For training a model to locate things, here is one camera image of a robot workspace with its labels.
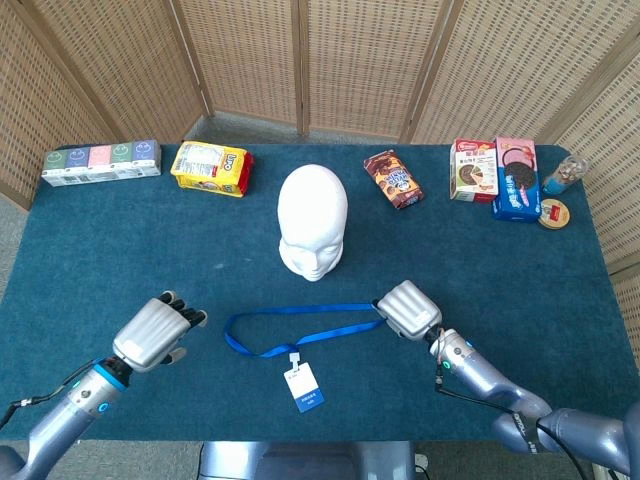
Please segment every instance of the silver robot hand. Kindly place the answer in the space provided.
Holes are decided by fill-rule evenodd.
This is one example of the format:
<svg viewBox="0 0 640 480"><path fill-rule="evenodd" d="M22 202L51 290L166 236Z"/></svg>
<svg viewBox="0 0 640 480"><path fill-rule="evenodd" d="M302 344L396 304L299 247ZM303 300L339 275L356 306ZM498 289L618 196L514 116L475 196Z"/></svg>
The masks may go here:
<svg viewBox="0 0 640 480"><path fill-rule="evenodd" d="M555 438L593 463L631 474L632 480L640 479L640 435L636 433L640 431L640 403L631 407L624 423L578 410L552 410L538 395L506 378L454 329L444 327L438 307L409 280L375 305L400 336L426 341L438 366L443 365L456 375L476 399L499 404L509 412L493 423L494 434L509 450L560 452ZM436 376L436 390L451 394L442 388L442 374L439 375L440 386ZM533 433L530 438L527 430Z"/></svg>
<svg viewBox="0 0 640 480"><path fill-rule="evenodd" d="M15 450L0 447L0 480L45 479L80 435L127 390L131 373L148 372L183 358L186 349L176 344L187 331L206 321L206 312L185 309L184 301L173 292L149 300L116 335L115 356L94 362L31 430L26 461Z"/></svg>

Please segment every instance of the gray carpet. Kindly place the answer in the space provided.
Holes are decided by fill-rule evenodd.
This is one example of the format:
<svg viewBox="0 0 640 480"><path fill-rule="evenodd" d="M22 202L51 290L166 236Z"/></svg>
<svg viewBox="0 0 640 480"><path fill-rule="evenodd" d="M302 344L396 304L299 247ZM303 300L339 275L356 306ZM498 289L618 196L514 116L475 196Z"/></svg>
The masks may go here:
<svg viewBox="0 0 640 480"><path fill-rule="evenodd" d="M200 119L186 138L223 145L391 143L387 138L324 132L313 132L308 137L300 137L291 126L225 113L218 113L214 118ZM17 211L7 201L0 200L0 297L4 293L8 274L13 266L25 220L26 215ZM46 406L36 408L41 408L43 412L47 410ZM13 421L20 421L19 413ZM24 442L12 442L11 445L23 455L26 454ZM196 476L199 450L200 444L194 442L83 440L68 452L49 478L54 480L190 480ZM428 457L429 474L432 480L573 480L579 478L566 457L515 455L495 442L428 442L419 445L418 452ZM585 466L590 474L591 469L587 464Z"/></svg>

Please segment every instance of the wicker folding screen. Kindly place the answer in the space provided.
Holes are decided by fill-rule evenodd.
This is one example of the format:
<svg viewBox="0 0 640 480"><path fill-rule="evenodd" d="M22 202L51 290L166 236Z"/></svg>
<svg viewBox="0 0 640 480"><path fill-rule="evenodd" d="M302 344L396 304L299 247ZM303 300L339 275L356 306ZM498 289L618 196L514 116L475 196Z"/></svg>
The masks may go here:
<svg viewBox="0 0 640 480"><path fill-rule="evenodd" d="M631 349L640 368L640 276L613 285L624 324L631 341Z"/></svg>
<svg viewBox="0 0 640 480"><path fill-rule="evenodd" d="M115 140L87 112L7 2L0 2L0 191L31 206L43 154Z"/></svg>
<svg viewBox="0 0 640 480"><path fill-rule="evenodd" d="M124 139L179 141L203 114L171 13L159 0L32 0Z"/></svg>
<svg viewBox="0 0 640 480"><path fill-rule="evenodd" d="M443 0L309 0L311 128L397 138Z"/></svg>
<svg viewBox="0 0 640 480"><path fill-rule="evenodd" d="M639 13L632 0L467 0L412 141L535 137Z"/></svg>
<svg viewBox="0 0 640 480"><path fill-rule="evenodd" d="M584 183L607 263L640 253L640 55L558 143L592 162Z"/></svg>
<svg viewBox="0 0 640 480"><path fill-rule="evenodd" d="M216 110L296 122L289 0L179 0Z"/></svg>

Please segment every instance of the blue table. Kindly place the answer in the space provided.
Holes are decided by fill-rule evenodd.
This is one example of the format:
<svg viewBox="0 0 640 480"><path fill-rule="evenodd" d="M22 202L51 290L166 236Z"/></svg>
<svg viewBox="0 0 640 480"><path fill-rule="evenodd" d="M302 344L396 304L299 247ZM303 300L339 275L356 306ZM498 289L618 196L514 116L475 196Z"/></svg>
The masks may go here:
<svg viewBox="0 0 640 480"><path fill-rule="evenodd" d="M584 190L562 196L559 231L496 221L486 204L448 198L448 146L397 146L426 198L393 209L362 168L385 149L250 145L243 199L181 190L163 147L160 177L42 185L0 307L0 404L41 394L90 358L111 353L118 330L151 296L176 290L210 313L183 342L180 363L135 375L87 433L127 440L429 440L490 438L495 413L439 396L425 346L389 328L304 347L326 403L298 413L285 356L243 357L224 342L226 318L266 306L366 302L411 279L444 321L497 368L553 407L621 416L638 397L629 341ZM566 152L537 150L541 174ZM296 167L331 168L349 199L344 255L318 283L278 255L280 185ZM235 333L266 349L372 314L254 317ZM447 377L452 389L462 387ZM46 406L23 409L0 438L24 438Z"/></svg>

